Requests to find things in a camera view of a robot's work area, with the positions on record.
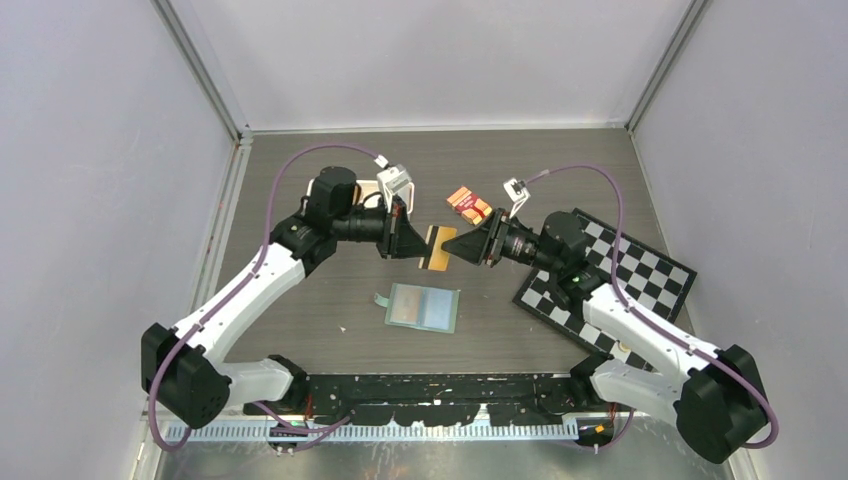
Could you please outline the gold black stripe credit card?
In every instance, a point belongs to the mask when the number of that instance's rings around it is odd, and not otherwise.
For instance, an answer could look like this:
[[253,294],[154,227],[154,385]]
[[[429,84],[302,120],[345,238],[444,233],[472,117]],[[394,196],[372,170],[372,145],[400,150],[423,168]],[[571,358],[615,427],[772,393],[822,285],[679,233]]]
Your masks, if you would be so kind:
[[443,250],[445,242],[455,238],[457,229],[448,226],[430,225],[426,235],[426,252],[419,260],[418,268],[445,272],[448,269],[451,255]]

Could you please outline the mint green card holder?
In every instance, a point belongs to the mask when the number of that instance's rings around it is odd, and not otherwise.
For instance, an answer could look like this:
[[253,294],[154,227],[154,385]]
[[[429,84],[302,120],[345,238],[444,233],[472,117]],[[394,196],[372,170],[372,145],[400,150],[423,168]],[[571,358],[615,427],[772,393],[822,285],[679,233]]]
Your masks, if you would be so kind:
[[459,290],[394,283],[388,296],[375,293],[373,301],[385,310],[386,325],[453,334],[459,296]]

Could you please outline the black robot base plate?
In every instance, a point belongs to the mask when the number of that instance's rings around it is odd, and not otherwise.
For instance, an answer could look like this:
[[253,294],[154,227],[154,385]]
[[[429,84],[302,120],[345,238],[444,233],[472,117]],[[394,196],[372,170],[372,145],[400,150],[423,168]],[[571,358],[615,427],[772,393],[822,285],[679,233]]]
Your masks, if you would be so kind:
[[553,373],[313,374],[264,405],[321,426],[344,418],[359,426],[465,426],[483,412],[493,426],[539,426],[559,424],[570,413],[607,416],[611,410],[570,377]]

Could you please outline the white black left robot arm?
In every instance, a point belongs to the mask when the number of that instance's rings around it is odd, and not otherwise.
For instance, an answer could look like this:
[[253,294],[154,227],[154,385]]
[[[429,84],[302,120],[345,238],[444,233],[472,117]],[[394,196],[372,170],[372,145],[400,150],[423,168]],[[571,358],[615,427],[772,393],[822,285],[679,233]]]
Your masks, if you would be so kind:
[[277,223],[256,256],[191,315],[142,336],[142,386],[149,397],[198,430],[224,409],[270,402],[293,414],[306,404],[305,371],[271,355],[229,363],[228,352],[284,293],[332,256],[342,241],[372,243],[384,259],[420,258],[428,251],[409,220],[414,185],[401,165],[378,172],[367,192],[356,174],[326,167],[311,180],[294,214]]

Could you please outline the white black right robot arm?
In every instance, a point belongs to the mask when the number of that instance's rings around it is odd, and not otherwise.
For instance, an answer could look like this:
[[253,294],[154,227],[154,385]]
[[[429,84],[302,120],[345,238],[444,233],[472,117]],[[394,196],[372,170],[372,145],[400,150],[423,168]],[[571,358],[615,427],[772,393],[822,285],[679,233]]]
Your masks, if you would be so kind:
[[571,397],[584,410],[618,403],[676,428],[687,445],[715,464],[726,461],[773,423],[754,357],[738,345],[721,349],[638,308],[610,274],[587,258],[592,244],[577,216],[556,211],[534,232],[502,209],[443,243],[474,265],[503,258],[547,275],[554,304],[623,342],[649,365],[637,368],[596,354],[571,370]]

